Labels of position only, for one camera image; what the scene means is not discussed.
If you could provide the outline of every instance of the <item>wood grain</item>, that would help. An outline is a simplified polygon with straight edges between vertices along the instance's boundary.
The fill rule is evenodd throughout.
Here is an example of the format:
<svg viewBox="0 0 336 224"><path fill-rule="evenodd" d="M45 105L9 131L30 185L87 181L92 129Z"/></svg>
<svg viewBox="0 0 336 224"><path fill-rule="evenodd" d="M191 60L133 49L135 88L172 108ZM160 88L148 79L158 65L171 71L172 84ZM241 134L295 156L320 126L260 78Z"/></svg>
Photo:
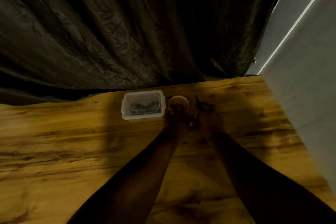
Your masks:
<svg viewBox="0 0 336 224"><path fill-rule="evenodd" d="M327 182L260 76L159 87L215 103L227 132L336 209ZM121 118L126 92L78 102L0 105L0 224L65 223L159 133L162 120ZM181 142L147 223L253 223L198 131Z"/></svg>

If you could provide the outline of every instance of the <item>person's left hand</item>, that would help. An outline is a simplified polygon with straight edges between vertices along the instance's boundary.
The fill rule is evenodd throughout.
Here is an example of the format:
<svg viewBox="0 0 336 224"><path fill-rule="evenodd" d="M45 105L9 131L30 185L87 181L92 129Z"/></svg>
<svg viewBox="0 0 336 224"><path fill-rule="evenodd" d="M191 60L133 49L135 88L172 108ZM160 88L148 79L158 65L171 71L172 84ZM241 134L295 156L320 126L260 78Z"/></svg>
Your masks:
<svg viewBox="0 0 336 224"><path fill-rule="evenodd" d="M188 132L187 123L187 109L182 105L175 105L166 113L164 128L176 132L176 135L181 137Z"/></svg>

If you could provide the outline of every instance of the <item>clear plastic box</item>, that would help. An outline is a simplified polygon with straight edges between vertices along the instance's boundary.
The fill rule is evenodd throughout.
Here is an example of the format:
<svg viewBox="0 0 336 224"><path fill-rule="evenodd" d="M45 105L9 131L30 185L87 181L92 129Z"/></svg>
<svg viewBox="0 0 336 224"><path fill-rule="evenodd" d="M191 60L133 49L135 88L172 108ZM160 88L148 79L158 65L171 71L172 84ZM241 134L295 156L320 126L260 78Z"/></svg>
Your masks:
<svg viewBox="0 0 336 224"><path fill-rule="evenodd" d="M161 90L126 93L121 103L124 120L159 119L165 109L166 99Z"/></svg>

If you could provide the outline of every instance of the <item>light strip on wall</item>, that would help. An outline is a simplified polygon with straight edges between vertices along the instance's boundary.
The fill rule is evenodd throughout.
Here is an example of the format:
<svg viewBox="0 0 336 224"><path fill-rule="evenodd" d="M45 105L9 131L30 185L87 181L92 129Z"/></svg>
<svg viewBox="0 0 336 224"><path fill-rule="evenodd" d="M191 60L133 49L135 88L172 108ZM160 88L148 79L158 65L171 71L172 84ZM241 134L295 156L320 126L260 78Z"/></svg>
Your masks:
<svg viewBox="0 0 336 224"><path fill-rule="evenodd" d="M285 35L285 37L282 39L282 41L280 42L280 44L275 48L274 52L271 54L271 56L268 58L268 60L265 62L265 64L262 66L262 68L260 69L260 71L258 72L258 74L260 74L263 69L265 68L265 66L268 64L268 62L273 58L273 56L275 55L275 53L278 51L278 49L280 48L280 46L284 43L284 41L287 39L287 37L290 35L290 33L293 31L293 29L296 27L296 25L299 23L299 21L302 19L302 17L305 15L305 13L308 11L308 9L312 6L312 4L315 2L315 0L311 0L309 2L309 4L306 6L306 8L304 9L304 11L301 13L301 15L299 16L299 18L296 20L296 22L293 24L293 26L291 27L291 29L287 32L287 34Z"/></svg>

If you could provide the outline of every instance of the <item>curtain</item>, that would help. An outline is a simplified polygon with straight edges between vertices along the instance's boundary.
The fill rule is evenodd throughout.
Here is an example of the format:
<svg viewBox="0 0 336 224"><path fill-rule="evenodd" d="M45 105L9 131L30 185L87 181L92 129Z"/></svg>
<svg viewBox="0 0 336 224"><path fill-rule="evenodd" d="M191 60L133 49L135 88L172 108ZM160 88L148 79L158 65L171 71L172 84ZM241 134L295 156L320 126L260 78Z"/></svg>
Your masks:
<svg viewBox="0 0 336 224"><path fill-rule="evenodd" d="M243 76L277 0L0 0L0 103Z"/></svg>

